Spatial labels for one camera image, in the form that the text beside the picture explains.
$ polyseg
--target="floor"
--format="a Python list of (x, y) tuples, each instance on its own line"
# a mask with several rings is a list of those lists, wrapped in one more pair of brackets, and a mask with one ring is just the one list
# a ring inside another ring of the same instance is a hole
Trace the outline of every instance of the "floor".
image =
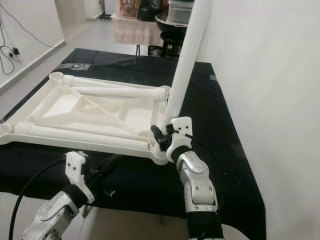
[[(86, 24), (78, 34), (69, 36), (67, 45), (42, 62), (17, 84), (0, 96), (0, 119), (29, 93), (75, 48), (134, 55), (135, 45), (114, 42), (111, 22), (95, 21)], [(141, 46), (141, 55), (147, 55)], [(12, 210), (16, 195), (0, 192), (0, 239), (8, 239)], [(44, 200), (24, 197), (18, 210), (14, 240), (21, 239), (23, 231), (32, 223), (37, 209)], [(247, 240), (233, 227), (224, 225), (227, 240)], [(84, 219), (78, 214), (62, 235), (64, 240), (186, 240), (187, 222), (176, 217), (159, 216), (133, 211), (93, 208)]]

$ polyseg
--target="white bracket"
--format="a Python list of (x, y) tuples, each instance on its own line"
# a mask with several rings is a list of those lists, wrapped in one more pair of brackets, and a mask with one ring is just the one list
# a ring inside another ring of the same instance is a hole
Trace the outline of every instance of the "white bracket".
[(71, 184), (76, 185), (84, 193), (88, 204), (91, 204), (95, 201), (95, 197), (85, 184), (85, 175), (81, 174), (82, 165), (86, 163), (85, 156), (87, 157), (83, 152), (81, 154), (75, 151), (68, 152), (65, 161), (65, 175)]
[(170, 162), (174, 162), (171, 158), (172, 152), (177, 149), (180, 146), (187, 146), (188, 148), (191, 148), (191, 139), (187, 136), (184, 136), (183, 134), (189, 134), (192, 136), (192, 120), (189, 116), (182, 116), (173, 118), (171, 120), (171, 123), (173, 124), (173, 129), (180, 131), (179, 133), (173, 133), (172, 134), (172, 142), (170, 147), (167, 149), (165, 155), (168, 158)]

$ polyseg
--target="black tablecloth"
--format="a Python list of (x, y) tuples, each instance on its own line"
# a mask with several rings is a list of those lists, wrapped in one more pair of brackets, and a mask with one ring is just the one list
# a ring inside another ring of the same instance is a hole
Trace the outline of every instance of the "black tablecloth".
[[(177, 60), (133, 56), (88, 49), (75, 49), (63, 63), (91, 64), (88, 70), (60, 68), (64, 74), (149, 86), (171, 86)], [(181, 116), (192, 117), (193, 136), (215, 152), (214, 160), (203, 147), (192, 141), (199, 157), (210, 169), (224, 224), (233, 226), (251, 240), (266, 239), (265, 207), (258, 186), (241, 147), (222, 91), (212, 80), (214, 71), (209, 63), (196, 62), (182, 106)], [(5, 122), (41, 86), (45, 78), (7, 116)], [(0, 146), (0, 191), (19, 194), (24, 184), (49, 162), (56, 161), (70, 149), (12, 142)], [(107, 153), (86, 151), (98, 164)], [(26, 191), (26, 196), (49, 199), (69, 184), (63, 164), (39, 177)], [(184, 191), (175, 165), (159, 166), (152, 160), (126, 156), (103, 183), (115, 190), (114, 199), (95, 203), (102, 208), (139, 211), (184, 218)]]

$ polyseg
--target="black bowl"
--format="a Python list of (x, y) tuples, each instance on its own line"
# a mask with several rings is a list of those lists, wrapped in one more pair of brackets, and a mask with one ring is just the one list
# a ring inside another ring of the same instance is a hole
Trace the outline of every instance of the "black bowl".
[(168, 17), (168, 14), (164, 12), (155, 16), (155, 22), (161, 32), (186, 34), (187, 27), (188, 27), (187, 24), (166, 22), (167, 17)]

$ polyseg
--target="baseboard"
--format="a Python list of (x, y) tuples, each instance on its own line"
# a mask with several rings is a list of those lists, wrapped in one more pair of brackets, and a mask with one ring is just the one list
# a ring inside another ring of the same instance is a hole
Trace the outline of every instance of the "baseboard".
[(95, 20), (97, 20), (100, 15), (103, 13), (103, 11), (101, 11), (98, 15), (94, 16), (94, 17), (86, 17), (85, 19), (88, 21), (88, 22), (94, 22)]
[(54, 54), (56, 51), (59, 50), (57, 47), (62, 47), (66, 44), (65, 40), (62, 40), (58, 44), (56, 44), (53, 48), (46, 51), (44, 54), (42, 54), (40, 57), (38, 57), (36, 60), (32, 61), (29, 65), (27, 65), (25, 68), (23, 68), (17, 75), (15, 75), (13, 78), (9, 79), (2, 85), (0, 85), (0, 96), (7, 91), (10, 87), (15, 85), (17, 82), (19, 82), (24, 76), (26, 76), (28, 73), (30, 73), (33, 69), (35, 69), (38, 65), (40, 65), (44, 60), (49, 58), (52, 54)]

